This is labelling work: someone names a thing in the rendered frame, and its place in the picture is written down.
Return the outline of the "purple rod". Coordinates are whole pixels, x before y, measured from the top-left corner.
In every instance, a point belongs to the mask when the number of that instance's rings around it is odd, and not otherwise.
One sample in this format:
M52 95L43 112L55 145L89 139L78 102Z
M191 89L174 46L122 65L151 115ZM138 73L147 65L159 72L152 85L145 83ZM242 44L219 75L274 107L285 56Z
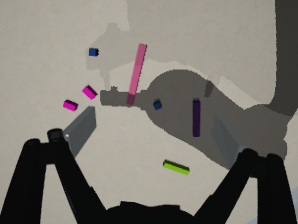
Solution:
M200 100L193 100L193 136L200 137Z

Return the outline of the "magenta block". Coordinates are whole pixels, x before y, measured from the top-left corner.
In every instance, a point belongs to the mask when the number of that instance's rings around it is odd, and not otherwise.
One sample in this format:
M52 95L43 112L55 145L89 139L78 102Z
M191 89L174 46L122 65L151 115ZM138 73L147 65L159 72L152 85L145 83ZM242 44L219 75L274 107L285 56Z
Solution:
M77 109L77 106L78 106L77 103L74 103L74 102L69 101L69 100L64 101L64 104L63 104L63 107L65 107L69 110L72 110L72 111L75 111Z
M97 93L88 85L82 90L91 100L97 95Z

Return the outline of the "small blue cube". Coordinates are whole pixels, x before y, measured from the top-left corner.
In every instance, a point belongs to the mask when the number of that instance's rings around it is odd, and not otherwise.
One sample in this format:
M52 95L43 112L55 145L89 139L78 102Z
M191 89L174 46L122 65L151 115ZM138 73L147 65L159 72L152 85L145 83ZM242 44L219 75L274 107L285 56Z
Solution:
M89 48L89 56L98 56L98 49Z
M159 100L156 102L153 102L153 106L154 106L155 110L162 108L162 105Z

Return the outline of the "pink rod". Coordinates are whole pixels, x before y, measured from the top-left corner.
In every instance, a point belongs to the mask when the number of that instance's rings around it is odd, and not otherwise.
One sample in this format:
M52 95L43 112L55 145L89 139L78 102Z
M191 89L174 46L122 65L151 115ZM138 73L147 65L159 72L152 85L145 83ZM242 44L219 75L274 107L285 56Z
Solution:
M135 60L135 65L134 65L134 69L133 69L133 74L132 74L132 79L131 79L131 83L130 83L128 98L127 98L127 102L126 102L126 104L128 104L128 105L133 106L133 103L134 103L136 90L137 90L137 86L138 86L138 81L139 81L139 77L140 77L140 73L141 73L141 68L142 68L142 64L143 64L143 60L144 60L144 56L145 56L146 47L147 47L147 45L139 43L137 56L136 56L136 60Z

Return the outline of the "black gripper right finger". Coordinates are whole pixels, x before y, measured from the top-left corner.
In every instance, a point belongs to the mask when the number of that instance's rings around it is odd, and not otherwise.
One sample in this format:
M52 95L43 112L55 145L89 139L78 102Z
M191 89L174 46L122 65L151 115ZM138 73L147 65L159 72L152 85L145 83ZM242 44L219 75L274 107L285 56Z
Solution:
M230 170L188 224L225 224L249 177L257 178L257 224L297 224L283 159L258 156L222 114L215 114L211 135Z

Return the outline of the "lime green rod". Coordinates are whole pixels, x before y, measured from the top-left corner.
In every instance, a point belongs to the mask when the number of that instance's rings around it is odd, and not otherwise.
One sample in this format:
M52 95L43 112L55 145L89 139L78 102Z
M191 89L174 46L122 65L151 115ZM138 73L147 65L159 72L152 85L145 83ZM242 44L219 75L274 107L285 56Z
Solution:
M190 169L188 167L179 165L177 163L174 163L174 162L171 162L168 160L164 160L163 167L173 170L173 171L176 171L176 172L179 172L179 173L182 173L182 174L185 174L185 175L188 175L190 172Z

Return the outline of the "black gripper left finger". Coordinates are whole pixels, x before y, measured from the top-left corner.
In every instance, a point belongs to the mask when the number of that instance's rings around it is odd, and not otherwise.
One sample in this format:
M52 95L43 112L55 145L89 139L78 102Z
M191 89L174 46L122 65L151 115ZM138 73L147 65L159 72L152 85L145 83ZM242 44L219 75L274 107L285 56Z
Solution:
M55 164L77 224L116 224L75 160L96 127L95 106L88 106L64 130L49 130L49 142L33 138L24 143L0 224L40 224L46 166L50 164Z

